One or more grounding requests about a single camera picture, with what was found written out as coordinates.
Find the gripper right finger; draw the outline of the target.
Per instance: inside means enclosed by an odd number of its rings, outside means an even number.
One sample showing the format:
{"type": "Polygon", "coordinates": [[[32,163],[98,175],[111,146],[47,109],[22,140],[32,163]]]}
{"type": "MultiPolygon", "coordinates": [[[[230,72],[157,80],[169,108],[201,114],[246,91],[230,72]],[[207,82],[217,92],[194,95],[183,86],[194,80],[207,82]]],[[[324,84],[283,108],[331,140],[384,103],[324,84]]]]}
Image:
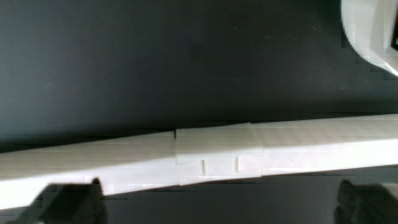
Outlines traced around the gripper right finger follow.
{"type": "Polygon", "coordinates": [[[398,183],[342,181],[334,224],[398,224],[398,183]]]}

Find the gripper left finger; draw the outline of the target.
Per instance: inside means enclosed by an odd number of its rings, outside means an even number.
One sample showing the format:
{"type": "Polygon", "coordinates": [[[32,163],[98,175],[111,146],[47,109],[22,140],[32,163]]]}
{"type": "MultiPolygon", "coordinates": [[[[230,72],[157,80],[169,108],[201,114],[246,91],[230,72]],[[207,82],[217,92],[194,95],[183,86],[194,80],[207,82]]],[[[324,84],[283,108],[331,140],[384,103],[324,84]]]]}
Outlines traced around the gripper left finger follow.
{"type": "Polygon", "coordinates": [[[100,179],[86,184],[50,184],[16,224],[109,224],[100,179]]]}

